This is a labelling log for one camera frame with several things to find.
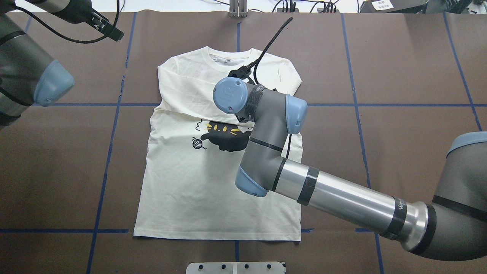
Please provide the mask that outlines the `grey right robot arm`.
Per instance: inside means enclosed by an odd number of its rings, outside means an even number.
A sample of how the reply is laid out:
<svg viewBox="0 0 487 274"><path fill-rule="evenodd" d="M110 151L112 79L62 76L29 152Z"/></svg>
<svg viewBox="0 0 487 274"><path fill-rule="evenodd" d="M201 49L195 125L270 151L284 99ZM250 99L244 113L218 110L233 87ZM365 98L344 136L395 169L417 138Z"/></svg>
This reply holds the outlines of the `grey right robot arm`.
<svg viewBox="0 0 487 274"><path fill-rule="evenodd" d="M408 203L282 157L287 137L303 126L306 101L234 77L217 82L213 100L226 114L254 123L235 180L241 191L257 197L274 191L432 260L486 256L485 131L454 140L430 204Z"/></svg>

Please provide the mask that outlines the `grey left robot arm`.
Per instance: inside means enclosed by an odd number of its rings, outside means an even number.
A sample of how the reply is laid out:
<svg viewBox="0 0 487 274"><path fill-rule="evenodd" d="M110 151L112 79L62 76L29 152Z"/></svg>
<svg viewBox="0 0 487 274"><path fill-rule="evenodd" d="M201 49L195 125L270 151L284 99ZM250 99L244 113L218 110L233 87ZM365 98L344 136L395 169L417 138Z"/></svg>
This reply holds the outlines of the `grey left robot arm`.
<svg viewBox="0 0 487 274"><path fill-rule="evenodd" d="M14 0L1 1L0 32L0 125L5 128L18 120L33 104L48 107L72 89L75 80L60 62L43 50L28 34L7 16L20 10L67 41L87 45L110 38L120 41L124 34L117 28L120 3L117 2L115 20L96 11L90 0L32 0L42 10L73 24L87 23L102 36L94 40L75 40L54 30L47 23Z"/></svg>

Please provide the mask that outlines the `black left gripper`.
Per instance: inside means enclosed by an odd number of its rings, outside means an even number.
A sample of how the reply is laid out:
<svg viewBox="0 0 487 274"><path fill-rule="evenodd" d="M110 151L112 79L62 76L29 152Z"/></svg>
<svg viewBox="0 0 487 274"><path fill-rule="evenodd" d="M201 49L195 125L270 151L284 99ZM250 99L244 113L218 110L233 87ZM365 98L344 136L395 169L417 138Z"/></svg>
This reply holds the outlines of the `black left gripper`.
<svg viewBox="0 0 487 274"><path fill-rule="evenodd" d="M70 0L68 5L63 9L63 19L69 23L85 22L116 42L122 40L124 36L122 31L109 23L107 18L93 9L90 0Z"/></svg>

